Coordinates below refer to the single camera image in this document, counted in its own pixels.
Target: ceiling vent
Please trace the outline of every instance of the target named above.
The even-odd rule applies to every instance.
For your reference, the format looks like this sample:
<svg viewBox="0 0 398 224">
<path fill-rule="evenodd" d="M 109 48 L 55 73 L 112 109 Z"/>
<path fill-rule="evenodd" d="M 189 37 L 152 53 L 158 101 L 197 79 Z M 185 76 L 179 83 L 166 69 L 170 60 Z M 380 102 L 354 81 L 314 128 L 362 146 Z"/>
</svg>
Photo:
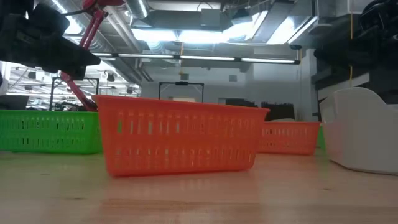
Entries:
<svg viewBox="0 0 398 224">
<path fill-rule="evenodd" d="M 229 75 L 229 81 L 230 82 L 237 82 L 238 81 L 238 76 L 237 75 Z"/>
<path fill-rule="evenodd" d="M 187 73 L 182 73 L 182 74 L 181 74 L 181 80 L 183 80 L 183 81 L 188 81 L 188 80 L 189 80 L 189 74 L 187 74 Z"/>
</svg>

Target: wooden table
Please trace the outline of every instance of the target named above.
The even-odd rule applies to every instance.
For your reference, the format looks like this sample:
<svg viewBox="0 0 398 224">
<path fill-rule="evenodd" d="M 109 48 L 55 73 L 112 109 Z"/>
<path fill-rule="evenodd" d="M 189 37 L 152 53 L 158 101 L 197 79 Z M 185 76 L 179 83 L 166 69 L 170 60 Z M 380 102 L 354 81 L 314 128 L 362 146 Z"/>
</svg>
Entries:
<svg viewBox="0 0 398 224">
<path fill-rule="evenodd" d="M 248 172 L 114 179 L 102 155 L 0 153 L 0 223 L 398 223 L 398 177 L 322 157 Z"/>
</svg>

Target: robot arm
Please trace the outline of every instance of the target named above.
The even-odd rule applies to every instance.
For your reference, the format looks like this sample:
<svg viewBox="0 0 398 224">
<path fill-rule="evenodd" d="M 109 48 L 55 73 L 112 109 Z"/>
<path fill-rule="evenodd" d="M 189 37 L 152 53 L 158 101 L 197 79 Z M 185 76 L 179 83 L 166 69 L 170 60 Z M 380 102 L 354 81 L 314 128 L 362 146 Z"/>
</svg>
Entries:
<svg viewBox="0 0 398 224">
<path fill-rule="evenodd" d="M 0 60 L 29 67 L 42 67 L 46 72 L 62 71 L 61 79 L 67 83 L 88 111 L 96 111 L 94 102 L 87 99 L 74 80 L 85 76 L 88 65 L 98 65 L 100 58 L 88 51 L 98 27 L 108 15 L 105 6 L 119 6 L 123 0 L 86 0 L 83 10 L 60 14 L 34 0 L 0 0 Z M 62 35 L 69 26 L 65 16 L 90 13 L 93 17 L 80 45 L 75 45 Z"/>
</svg>

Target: orange basket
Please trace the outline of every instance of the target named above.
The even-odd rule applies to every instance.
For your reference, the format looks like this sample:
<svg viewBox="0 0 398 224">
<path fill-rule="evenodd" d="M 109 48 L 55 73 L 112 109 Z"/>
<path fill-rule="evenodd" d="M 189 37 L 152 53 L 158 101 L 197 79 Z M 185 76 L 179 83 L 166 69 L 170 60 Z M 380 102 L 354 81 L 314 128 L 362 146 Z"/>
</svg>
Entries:
<svg viewBox="0 0 398 224">
<path fill-rule="evenodd" d="M 268 109 L 96 95 L 113 176 L 246 170 Z"/>
<path fill-rule="evenodd" d="M 259 152 L 313 155 L 319 127 L 318 122 L 265 122 Z"/>
</svg>

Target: black frame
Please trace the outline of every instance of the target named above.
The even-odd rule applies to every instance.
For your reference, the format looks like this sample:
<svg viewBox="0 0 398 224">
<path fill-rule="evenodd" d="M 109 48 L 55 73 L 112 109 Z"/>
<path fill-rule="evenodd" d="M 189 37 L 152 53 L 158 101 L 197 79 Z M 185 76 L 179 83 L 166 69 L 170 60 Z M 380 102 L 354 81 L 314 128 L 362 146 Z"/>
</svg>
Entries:
<svg viewBox="0 0 398 224">
<path fill-rule="evenodd" d="M 61 80 L 61 77 L 52 77 L 52 83 L 51 83 L 51 96 L 50 96 L 50 108 L 49 111 L 52 111 L 52 102 L 53 102 L 53 98 L 54 98 L 54 89 L 55 89 L 55 81 L 56 80 Z M 97 81 L 97 86 L 95 89 L 95 94 L 98 95 L 99 89 L 100 89 L 100 79 L 99 78 L 84 78 L 83 80 L 95 80 Z"/>
<path fill-rule="evenodd" d="M 201 102 L 204 103 L 205 100 L 205 84 L 204 83 L 190 83 L 190 82 L 160 82 L 159 83 L 159 99 L 161 94 L 161 89 L 163 84 L 174 84 L 178 86 L 188 86 L 188 85 L 201 85 Z"/>
</svg>

